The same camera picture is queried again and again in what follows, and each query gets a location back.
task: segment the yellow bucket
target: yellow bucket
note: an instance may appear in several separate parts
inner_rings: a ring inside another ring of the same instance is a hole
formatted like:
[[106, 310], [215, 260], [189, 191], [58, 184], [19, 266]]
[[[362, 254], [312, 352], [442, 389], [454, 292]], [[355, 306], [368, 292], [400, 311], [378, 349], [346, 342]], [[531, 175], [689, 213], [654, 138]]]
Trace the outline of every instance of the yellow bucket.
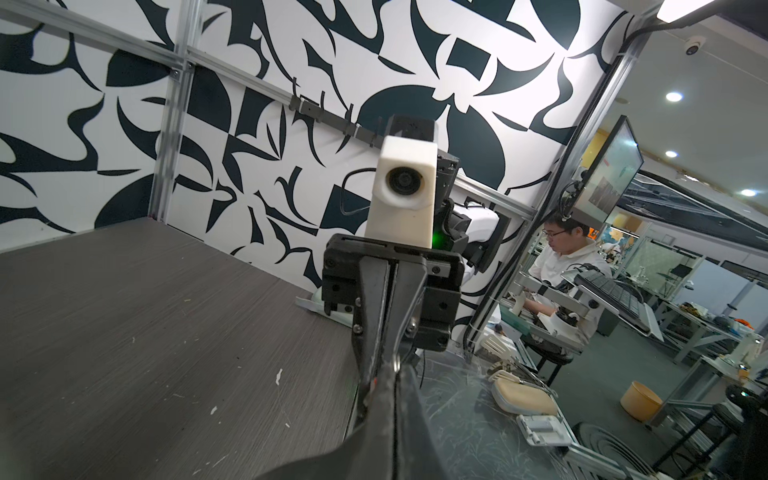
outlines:
[[640, 422], [646, 422], [658, 412], [663, 402], [653, 390], [640, 382], [632, 382], [621, 397], [621, 406], [628, 414]]

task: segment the computer monitor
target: computer monitor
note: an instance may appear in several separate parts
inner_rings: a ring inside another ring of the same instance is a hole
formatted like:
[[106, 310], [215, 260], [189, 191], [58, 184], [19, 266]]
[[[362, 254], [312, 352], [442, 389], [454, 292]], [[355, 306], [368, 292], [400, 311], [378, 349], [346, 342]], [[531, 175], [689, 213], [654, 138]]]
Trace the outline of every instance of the computer monitor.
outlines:
[[573, 219], [600, 230], [642, 165], [632, 127], [627, 116], [621, 115], [588, 170], [571, 209]]

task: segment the cable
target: cable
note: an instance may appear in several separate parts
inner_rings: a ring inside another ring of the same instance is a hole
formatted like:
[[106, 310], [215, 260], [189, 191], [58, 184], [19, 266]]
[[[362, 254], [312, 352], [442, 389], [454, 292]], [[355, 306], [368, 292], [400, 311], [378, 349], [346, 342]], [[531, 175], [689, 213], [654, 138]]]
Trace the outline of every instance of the cable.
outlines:
[[568, 216], [565, 215], [565, 194], [568, 193], [568, 188], [573, 186], [573, 185], [575, 185], [576, 183], [578, 183], [578, 180], [573, 180], [572, 182], [566, 184], [565, 187], [563, 187], [563, 191], [560, 194], [560, 197], [558, 198], [558, 210], [560, 212], [560, 217], [564, 218], [566, 220], [571, 218], [571, 216], [570, 215], [568, 215]]
[[614, 279], [614, 282], [616, 282], [616, 283], [623, 283], [624, 285], [629, 286], [637, 294], [637, 299], [640, 300], [641, 302], [643, 302], [643, 294], [640, 292], [640, 290], [637, 289], [637, 287], [635, 285], [632, 285], [629, 282], [625, 282], [623, 280], [618, 280], [618, 279]]
[[568, 270], [569, 268], [571, 268], [574, 265], [581, 265], [582, 267], [584, 267], [587, 270], [596, 270], [598, 272], [600, 271], [599, 268], [597, 268], [595, 265], [592, 265], [591, 263], [572, 263], [572, 264], [568, 265], [565, 269]]
[[522, 252], [525, 251], [525, 247], [531, 241], [531, 237], [533, 236], [533, 233], [536, 231], [536, 229], [538, 229], [538, 227], [541, 225], [543, 220], [546, 218], [546, 217], [543, 217], [542, 214], [544, 213], [545, 209], [549, 205], [555, 193], [555, 190], [556, 190], [555, 187], [560, 181], [560, 177], [562, 176], [563, 171], [565, 170], [565, 165], [568, 163], [568, 159], [571, 157], [573, 150], [576, 148], [576, 143], [578, 142], [578, 138], [581, 136], [582, 131], [587, 126], [587, 122], [592, 117], [592, 114], [594, 113], [595, 109], [597, 109], [598, 104], [600, 103], [600, 99], [605, 94], [605, 91], [607, 90], [608, 85], [611, 83], [611, 80], [616, 75], [616, 72], [619, 69], [619, 65], [621, 64], [621, 57], [623, 57], [627, 53], [627, 50], [629, 49], [630, 45], [632, 45], [632, 42], [640, 35], [651, 33], [654, 31], [672, 30], [675, 28], [683, 28], [683, 27], [693, 25], [694, 23], [697, 23], [700, 20], [703, 20], [704, 18], [708, 18], [711, 15], [713, 15], [716, 12], [714, 10], [713, 4], [721, 5], [721, 3], [722, 2], [712, 2], [709, 5], [700, 8], [699, 10], [694, 12], [692, 15], [686, 15], [685, 17], [682, 17], [671, 23], [660, 23], [656, 25], [650, 25], [644, 28], [639, 28], [638, 30], [633, 31], [621, 44], [621, 47], [619, 48], [619, 52], [617, 53], [616, 58], [614, 59], [613, 63], [611, 63], [611, 66], [609, 67], [608, 72], [606, 72], [605, 76], [603, 77], [603, 81], [600, 83], [600, 85], [598, 85], [598, 88], [595, 90], [594, 95], [592, 95], [592, 99], [587, 105], [587, 108], [584, 110], [584, 114], [581, 116], [581, 120], [579, 121], [578, 125], [576, 125], [576, 128], [574, 129], [574, 132], [571, 135], [571, 139], [568, 141], [568, 145], [565, 148], [565, 152], [563, 153], [563, 156], [560, 159], [560, 164], [558, 165], [558, 169], [555, 171], [554, 177], [551, 180], [550, 185], [552, 185], [552, 188], [550, 188], [547, 191], [547, 194], [541, 203], [541, 209], [539, 209], [539, 211], [536, 213], [536, 215], [532, 219], [531, 226], [528, 228], [528, 231], [526, 231], [525, 235], [520, 240], [517, 250], [515, 250], [515, 253], [512, 254], [512, 257], [509, 260], [509, 262], [507, 262], [507, 264], [504, 265], [504, 267], [500, 271], [497, 271], [496, 274], [491, 279], [491, 282], [488, 284], [488, 289], [487, 289], [488, 293], [486, 293], [486, 295], [483, 296], [482, 300], [480, 301], [480, 304], [475, 310], [475, 314], [472, 316], [472, 319], [470, 319], [469, 323], [467, 324], [467, 328], [465, 329], [464, 335], [462, 337], [462, 348], [464, 350], [467, 350], [467, 338], [469, 338], [469, 333], [472, 330], [479, 331], [479, 329], [475, 328], [472, 324], [476, 323], [479, 320], [479, 316], [481, 315], [481, 312], [485, 310], [486, 306], [488, 305], [488, 302], [491, 301], [490, 299], [492, 296], [494, 296], [494, 292], [498, 289], [499, 284], [501, 282], [507, 283], [509, 281], [509, 277], [514, 272], [514, 268], [517, 266], [517, 263], [520, 260], [520, 256], [522, 255]]
[[419, 382], [419, 390], [421, 390], [422, 389], [422, 385], [424, 385], [424, 372], [427, 371], [427, 351], [426, 350], [424, 350], [423, 361], [424, 361], [424, 366], [422, 367], [422, 381]]
[[354, 174], [361, 174], [362, 172], [375, 172], [375, 171], [376, 171], [375, 168], [358, 168], [357, 170], [352, 170], [351, 172], [349, 172], [344, 177], [344, 180], [341, 182], [341, 194], [339, 195], [339, 210], [341, 210], [341, 214], [342, 215], [345, 215], [345, 216], [354, 215], [354, 214], [358, 214], [358, 213], [362, 212], [363, 210], [368, 210], [370, 208], [370, 205], [369, 205], [367, 207], [363, 207], [363, 208], [358, 208], [356, 210], [352, 210], [351, 212], [348, 212], [348, 211], [344, 210], [344, 192], [346, 192], [344, 187], [346, 186], [346, 181], [352, 175], [354, 175]]

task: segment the wooden tabletop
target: wooden tabletop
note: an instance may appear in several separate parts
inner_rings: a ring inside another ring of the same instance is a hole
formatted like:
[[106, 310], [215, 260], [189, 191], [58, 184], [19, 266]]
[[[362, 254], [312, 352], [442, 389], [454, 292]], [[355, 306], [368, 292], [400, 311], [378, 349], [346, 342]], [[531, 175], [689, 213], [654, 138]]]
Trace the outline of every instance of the wooden tabletop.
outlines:
[[149, 219], [0, 255], [3, 478], [250, 479], [335, 448], [349, 329]]

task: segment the man's glasses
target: man's glasses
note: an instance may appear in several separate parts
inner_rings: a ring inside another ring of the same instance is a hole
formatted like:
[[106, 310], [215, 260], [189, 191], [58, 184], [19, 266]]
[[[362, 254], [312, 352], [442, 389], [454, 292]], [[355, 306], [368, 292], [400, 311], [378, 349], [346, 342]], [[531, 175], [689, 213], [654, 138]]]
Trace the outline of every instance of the man's glasses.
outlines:
[[565, 233], [565, 232], [567, 232], [567, 230], [560, 230], [559, 232], [555, 232], [555, 233], [552, 233], [552, 232], [546, 232], [546, 231], [545, 231], [545, 235], [547, 236], [547, 238], [548, 238], [549, 240], [551, 240], [551, 239], [552, 239], [552, 237], [556, 237], [557, 235], [560, 235], [561, 233]]

